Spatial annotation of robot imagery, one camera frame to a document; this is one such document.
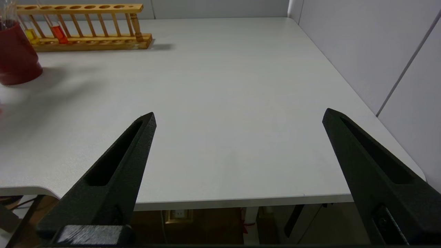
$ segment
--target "power socket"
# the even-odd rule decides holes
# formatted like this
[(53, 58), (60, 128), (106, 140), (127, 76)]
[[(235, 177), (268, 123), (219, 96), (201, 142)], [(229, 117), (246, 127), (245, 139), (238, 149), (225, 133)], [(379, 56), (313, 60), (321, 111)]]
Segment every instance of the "power socket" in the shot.
[(173, 219), (185, 219), (187, 216), (187, 210), (172, 210)]
[(191, 223), (193, 222), (193, 210), (167, 210), (166, 224), (170, 223)]

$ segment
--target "wooden test tube rack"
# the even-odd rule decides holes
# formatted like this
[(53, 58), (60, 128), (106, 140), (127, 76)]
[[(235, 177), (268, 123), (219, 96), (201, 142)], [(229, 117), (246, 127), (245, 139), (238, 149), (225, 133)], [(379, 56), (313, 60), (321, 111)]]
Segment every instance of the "wooden test tube rack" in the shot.
[[(132, 50), (146, 49), (152, 41), (152, 34), (142, 34), (139, 26), (137, 13), (142, 11), (142, 4), (75, 4), (75, 5), (18, 5), (17, 14), (27, 15), (35, 26), (40, 42), (33, 44), (37, 52), (60, 52), (60, 51), (90, 51), (90, 50)], [(127, 21), (129, 34), (121, 34), (116, 14), (122, 13)], [(113, 19), (116, 34), (109, 34), (103, 20), (103, 14), (110, 14)], [(60, 44), (52, 34), (45, 34), (35, 21), (36, 15), (55, 15), (61, 24), (67, 44)], [(81, 30), (76, 19), (77, 15), (84, 15), (90, 29), (90, 35)], [(97, 15), (103, 34), (97, 34), (91, 15)], [(71, 35), (66, 20), (72, 20), (78, 35)]]

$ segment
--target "table top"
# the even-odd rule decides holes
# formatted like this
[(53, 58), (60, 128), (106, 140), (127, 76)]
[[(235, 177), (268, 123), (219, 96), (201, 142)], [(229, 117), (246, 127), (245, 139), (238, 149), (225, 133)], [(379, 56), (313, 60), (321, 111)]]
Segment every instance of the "table top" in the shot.
[(0, 87), (0, 195), (62, 197), (149, 112), (157, 129), (136, 210), (351, 201), (326, 108), (424, 178), (293, 20), (140, 24), (151, 49), (40, 53), (40, 78)]

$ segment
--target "test tube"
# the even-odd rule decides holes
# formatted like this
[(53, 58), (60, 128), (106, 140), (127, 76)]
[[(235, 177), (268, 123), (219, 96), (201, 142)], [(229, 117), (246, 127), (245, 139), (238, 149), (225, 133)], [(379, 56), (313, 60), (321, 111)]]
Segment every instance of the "test tube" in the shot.
[(32, 24), (28, 20), (28, 17), (22, 18), (19, 16), (19, 19), (25, 29), (26, 37), (29, 39), (30, 43), (33, 45), (36, 45), (40, 42), (40, 38), (38, 38), (37, 34), (35, 33), (34, 29), (32, 28)]
[[(38, 7), (41, 8), (41, 3), (39, 0), (37, 0)], [(66, 35), (64, 34), (63, 29), (60, 27), (60, 24), (58, 22), (55, 22), (55, 25), (53, 25), (49, 15), (43, 15), (47, 24), (51, 28), (53, 34), (58, 39), (58, 42), (60, 44), (67, 44), (69, 41), (67, 40)]]

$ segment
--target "red liquid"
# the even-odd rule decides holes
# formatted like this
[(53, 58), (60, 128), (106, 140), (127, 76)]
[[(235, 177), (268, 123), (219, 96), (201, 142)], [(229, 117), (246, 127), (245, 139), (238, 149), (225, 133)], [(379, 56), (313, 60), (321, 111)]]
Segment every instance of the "red liquid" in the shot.
[(19, 23), (0, 31), (0, 83), (26, 83), (41, 75), (37, 53)]
[(52, 26), (51, 29), (54, 32), (54, 34), (55, 34), (55, 36), (58, 39), (58, 42), (60, 44), (67, 44), (67, 43), (69, 43), (69, 41), (67, 40), (66, 35), (64, 34), (63, 29), (61, 29), (61, 27), (59, 25)]

